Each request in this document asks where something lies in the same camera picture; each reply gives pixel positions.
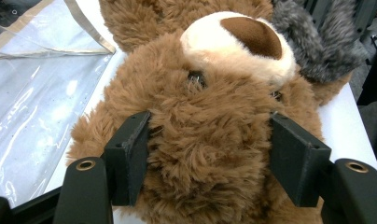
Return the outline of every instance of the transparent plastic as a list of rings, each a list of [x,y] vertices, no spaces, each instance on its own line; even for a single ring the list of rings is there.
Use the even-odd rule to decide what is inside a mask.
[[[0,196],[12,207],[44,192],[112,57],[63,0],[35,7],[0,25]]]

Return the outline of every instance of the teddy bear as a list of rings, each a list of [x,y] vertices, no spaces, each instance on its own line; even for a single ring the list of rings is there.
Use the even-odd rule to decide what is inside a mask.
[[[334,82],[320,91],[301,75],[271,1],[101,0],[101,10],[129,55],[77,121],[68,157],[100,156],[126,118],[149,111],[146,177],[120,209],[149,224],[322,222],[321,200],[296,207],[270,171],[270,119],[322,139],[318,92]]]

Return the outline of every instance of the gray plush toy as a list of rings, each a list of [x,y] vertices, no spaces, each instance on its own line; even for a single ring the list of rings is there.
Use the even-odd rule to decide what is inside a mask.
[[[293,48],[301,74],[314,82],[347,75],[366,57],[354,26],[355,0],[332,0],[323,24],[314,26],[304,0],[273,0],[272,23]]]

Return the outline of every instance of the clear plastic bag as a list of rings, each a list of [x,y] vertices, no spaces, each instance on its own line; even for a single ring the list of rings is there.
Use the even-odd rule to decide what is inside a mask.
[[[0,23],[0,196],[13,207],[44,192],[113,54],[69,9],[44,0]]]

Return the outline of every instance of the metal grommet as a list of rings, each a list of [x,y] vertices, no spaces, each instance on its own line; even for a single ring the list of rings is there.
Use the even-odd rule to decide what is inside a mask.
[[[353,170],[353,171],[356,171],[356,172],[362,173],[362,174],[365,174],[369,171],[369,168],[367,168],[366,166],[364,166],[362,164],[354,162],[354,161],[347,162],[345,164],[345,166],[348,167],[349,169]]]
[[[82,161],[76,166],[76,169],[78,169],[79,171],[90,170],[92,167],[95,166],[95,163],[95,161]]]

